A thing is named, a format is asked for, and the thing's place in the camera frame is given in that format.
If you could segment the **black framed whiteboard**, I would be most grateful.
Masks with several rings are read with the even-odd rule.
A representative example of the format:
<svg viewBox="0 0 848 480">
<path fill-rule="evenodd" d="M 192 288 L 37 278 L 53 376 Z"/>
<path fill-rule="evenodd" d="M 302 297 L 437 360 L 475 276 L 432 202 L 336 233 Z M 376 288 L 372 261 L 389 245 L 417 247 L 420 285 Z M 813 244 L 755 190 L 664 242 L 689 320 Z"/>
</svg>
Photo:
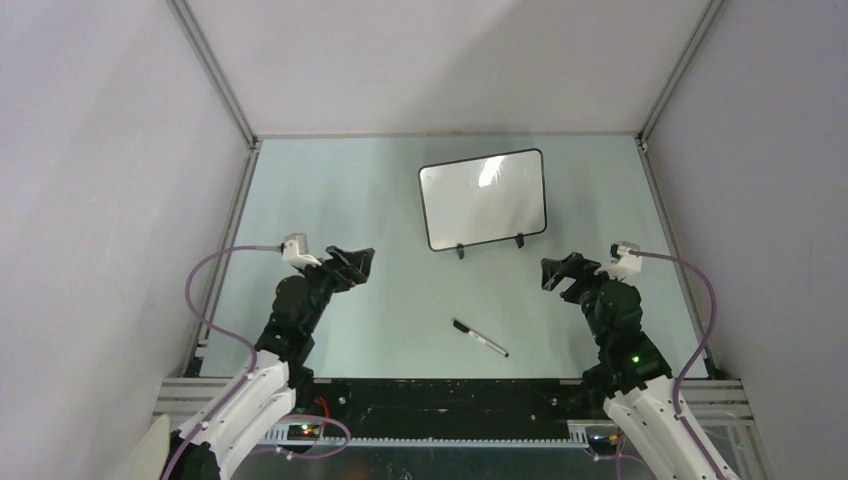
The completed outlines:
<svg viewBox="0 0 848 480">
<path fill-rule="evenodd" d="M 434 252 L 546 231 L 544 156 L 530 148 L 423 166 L 418 185 Z"/>
</svg>

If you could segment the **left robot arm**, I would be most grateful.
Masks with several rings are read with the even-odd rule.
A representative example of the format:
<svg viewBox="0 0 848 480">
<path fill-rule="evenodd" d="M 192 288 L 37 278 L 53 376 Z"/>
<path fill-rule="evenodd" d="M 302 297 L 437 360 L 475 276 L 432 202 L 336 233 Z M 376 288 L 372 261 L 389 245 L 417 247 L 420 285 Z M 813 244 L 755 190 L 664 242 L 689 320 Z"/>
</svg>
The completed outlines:
<svg viewBox="0 0 848 480">
<path fill-rule="evenodd" d="M 162 479 L 228 479 L 278 422 L 321 426 L 327 416 L 309 415 L 316 403 L 314 373 L 305 362 L 314 331 L 336 294 L 367 283 L 372 248 L 326 249 L 311 255 L 303 234 L 292 234 L 270 252 L 295 274 L 281 280 L 259 338 L 250 341 L 189 309 L 210 330 L 245 346 L 248 359 L 213 399 L 169 436 Z"/>
</svg>

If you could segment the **white marker pen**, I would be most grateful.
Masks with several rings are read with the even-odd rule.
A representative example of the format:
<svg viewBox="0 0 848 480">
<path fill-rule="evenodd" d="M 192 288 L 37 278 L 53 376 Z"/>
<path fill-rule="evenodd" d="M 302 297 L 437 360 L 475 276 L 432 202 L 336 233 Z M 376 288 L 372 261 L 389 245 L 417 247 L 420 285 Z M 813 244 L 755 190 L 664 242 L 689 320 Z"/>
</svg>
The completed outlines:
<svg viewBox="0 0 848 480">
<path fill-rule="evenodd" d="M 495 351 L 498 355 L 500 355 L 504 358 L 508 358 L 510 356 L 509 352 L 505 348 L 503 348 L 499 344 L 495 343 L 494 341 L 490 340 L 489 338 L 485 337 L 484 335 L 482 335 L 477 330 L 472 329 L 471 327 L 466 325 L 461 320 L 454 318 L 452 320 L 452 325 L 456 330 L 458 330 L 461 333 L 473 338 L 474 340 L 483 344 L 487 348 Z"/>
</svg>

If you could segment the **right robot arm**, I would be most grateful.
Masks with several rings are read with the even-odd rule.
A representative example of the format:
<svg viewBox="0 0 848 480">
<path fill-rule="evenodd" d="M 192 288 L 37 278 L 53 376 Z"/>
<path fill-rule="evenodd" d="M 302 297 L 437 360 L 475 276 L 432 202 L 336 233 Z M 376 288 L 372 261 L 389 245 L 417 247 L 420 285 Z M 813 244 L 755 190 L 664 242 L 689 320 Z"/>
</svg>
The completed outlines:
<svg viewBox="0 0 848 480">
<path fill-rule="evenodd" d="M 581 377 L 581 402 L 596 418 L 608 417 L 656 479 L 735 479 L 737 473 L 708 438 L 682 394 L 687 372 L 706 349 L 715 323 L 678 375 L 642 326 L 642 297 L 627 278 L 654 253 L 614 243 L 602 264 L 578 252 L 541 261 L 541 287 L 571 285 L 563 301 L 579 306 L 598 348 L 597 364 Z"/>
</svg>

